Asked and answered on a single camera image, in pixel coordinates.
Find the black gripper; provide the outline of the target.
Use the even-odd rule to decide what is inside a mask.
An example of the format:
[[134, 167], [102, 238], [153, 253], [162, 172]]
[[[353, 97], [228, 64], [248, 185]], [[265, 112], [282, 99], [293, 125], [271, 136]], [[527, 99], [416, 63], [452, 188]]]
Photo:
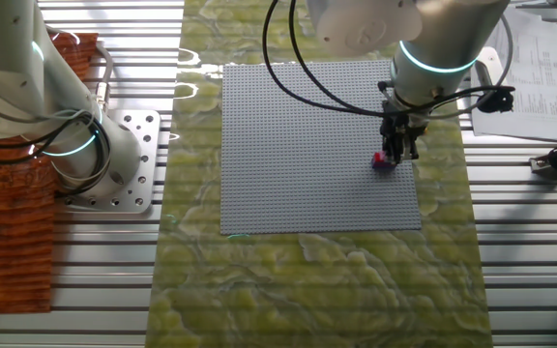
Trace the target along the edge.
[[400, 163], [398, 136], [401, 134], [401, 159], [417, 160], [419, 158], [416, 140], [426, 133], [426, 121], [420, 119], [412, 121], [408, 114], [398, 113], [395, 115], [392, 113], [383, 117], [379, 131], [383, 136], [385, 162], [389, 164]]

